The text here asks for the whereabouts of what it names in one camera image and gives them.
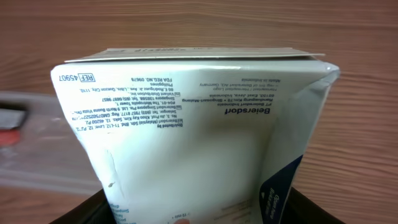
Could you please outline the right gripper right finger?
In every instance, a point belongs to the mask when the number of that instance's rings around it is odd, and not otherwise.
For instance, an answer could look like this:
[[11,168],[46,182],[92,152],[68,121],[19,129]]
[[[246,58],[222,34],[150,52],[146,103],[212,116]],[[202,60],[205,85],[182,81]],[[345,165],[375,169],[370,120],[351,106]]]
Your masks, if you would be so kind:
[[291,188],[282,213],[281,224],[345,224]]

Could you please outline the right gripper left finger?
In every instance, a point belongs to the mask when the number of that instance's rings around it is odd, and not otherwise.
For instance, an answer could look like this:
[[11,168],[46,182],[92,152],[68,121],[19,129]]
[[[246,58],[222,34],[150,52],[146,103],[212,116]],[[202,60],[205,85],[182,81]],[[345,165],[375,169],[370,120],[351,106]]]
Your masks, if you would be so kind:
[[116,224],[116,221],[101,189],[50,224]]

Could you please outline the white plaster box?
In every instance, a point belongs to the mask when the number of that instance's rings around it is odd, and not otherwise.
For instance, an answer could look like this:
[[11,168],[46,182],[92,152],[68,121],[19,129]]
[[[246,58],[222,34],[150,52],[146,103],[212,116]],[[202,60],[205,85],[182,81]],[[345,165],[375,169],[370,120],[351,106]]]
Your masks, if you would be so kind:
[[51,72],[116,223],[281,223],[340,69],[274,49],[108,49]]

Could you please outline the red Panadol box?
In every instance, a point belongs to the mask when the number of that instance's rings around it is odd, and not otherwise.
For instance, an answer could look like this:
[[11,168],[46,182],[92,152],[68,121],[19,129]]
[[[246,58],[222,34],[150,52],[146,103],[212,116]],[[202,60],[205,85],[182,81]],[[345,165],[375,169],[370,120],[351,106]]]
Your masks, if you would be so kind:
[[21,133],[18,129],[5,129],[0,131],[0,146],[6,147],[18,143]]

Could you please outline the clear plastic container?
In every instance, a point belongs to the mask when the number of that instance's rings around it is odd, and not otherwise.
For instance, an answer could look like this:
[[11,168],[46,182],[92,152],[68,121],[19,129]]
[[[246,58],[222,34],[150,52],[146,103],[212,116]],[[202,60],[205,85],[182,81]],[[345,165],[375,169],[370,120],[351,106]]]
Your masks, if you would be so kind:
[[51,95],[1,92],[1,127],[18,143],[1,147],[1,185],[93,195],[101,183]]

